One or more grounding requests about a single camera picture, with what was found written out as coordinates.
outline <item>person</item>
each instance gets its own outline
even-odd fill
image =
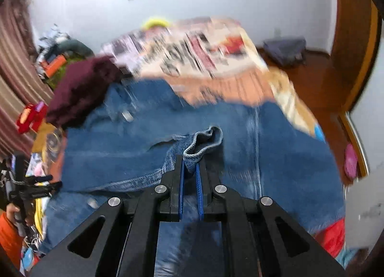
[[[24,237],[20,237],[16,227],[15,212],[20,209],[13,203],[6,206],[0,215],[0,245],[12,263],[19,268]]]

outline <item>orange sleeve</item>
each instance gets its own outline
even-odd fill
[[[7,219],[5,212],[0,215],[0,245],[7,256],[18,269],[20,267],[23,237],[20,237],[16,227]]]

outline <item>person's hand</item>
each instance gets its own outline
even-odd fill
[[[15,213],[20,212],[20,208],[15,206],[13,203],[10,203],[6,206],[6,218],[16,226],[16,220],[15,220]],[[33,224],[33,221],[30,217],[27,217],[25,219],[25,222],[28,226],[31,226]]]

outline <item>triangular cutout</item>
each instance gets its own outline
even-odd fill
[[[310,245],[281,217],[275,218],[275,222],[289,257],[295,257],[301,253],[307,252],[310,249]]]
[[[86,259],[90,257],[104,222],[100,216],[68,245],[68,250]]]

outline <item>brown curtain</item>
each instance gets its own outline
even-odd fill
[[[26,0],[4,0],[0,5],[0,158],[16,150],[30,153],[31,135],[17,133],[16,119],[25,104],[49,104],[52,91],[33,66],[33,45]]]

